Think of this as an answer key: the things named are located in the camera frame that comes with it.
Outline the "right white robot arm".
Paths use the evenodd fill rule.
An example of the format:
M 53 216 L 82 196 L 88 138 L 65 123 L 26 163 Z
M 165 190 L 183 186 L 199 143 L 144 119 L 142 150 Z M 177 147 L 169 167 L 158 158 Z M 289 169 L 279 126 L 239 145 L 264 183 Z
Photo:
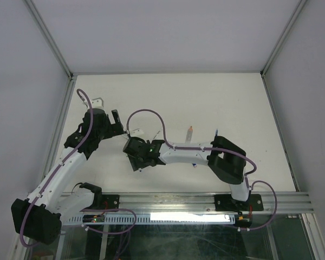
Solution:
M 243 149 L 223 136 L 198 144 L 168 144 L 165 140 L 150 142 L 130 137 L 123 152 L 134 171 L 175 163 L 207 166 L 219 180 L 229 185 L 233 207 L 243 210 L 251 203 L 248 179 L 244 173 L 250 160 Z

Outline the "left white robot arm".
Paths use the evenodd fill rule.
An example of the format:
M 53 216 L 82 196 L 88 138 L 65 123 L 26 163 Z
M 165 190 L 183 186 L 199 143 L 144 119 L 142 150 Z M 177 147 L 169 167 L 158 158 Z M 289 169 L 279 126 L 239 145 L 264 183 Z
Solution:
M 67 138 L 61 157 L 42 182 L 26 199 L 13 202 L 14 227 L 24 247 L 30 247 L 25 238 L 51 244 L 62 225 L 73 215 L 87 207 L 94 211 L 102 206 L 102 189 L 89 183 L 82 184 L 78 191 L 64 200 L 60 197 L 74 173 L 99 148 L 102 140 L 124 134 L 118 111 L 113 110 L 112 116 L 113 123 L 102 108 L 87 110 L 82 123 Z

